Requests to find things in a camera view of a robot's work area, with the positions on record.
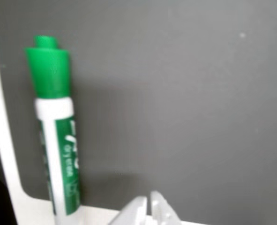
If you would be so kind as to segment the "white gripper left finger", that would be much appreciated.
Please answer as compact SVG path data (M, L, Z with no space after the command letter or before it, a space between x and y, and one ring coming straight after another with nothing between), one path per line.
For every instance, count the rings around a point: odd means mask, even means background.
M147 197L137 196L122 208L110 222L110 225L145 225L147 203Z

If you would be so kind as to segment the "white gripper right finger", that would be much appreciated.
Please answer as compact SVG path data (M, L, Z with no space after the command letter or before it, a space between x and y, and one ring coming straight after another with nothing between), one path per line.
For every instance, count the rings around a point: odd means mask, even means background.
M177 213L160 192L152 191L150 194L150 199L152 218L156 220L158 225L182 224Z

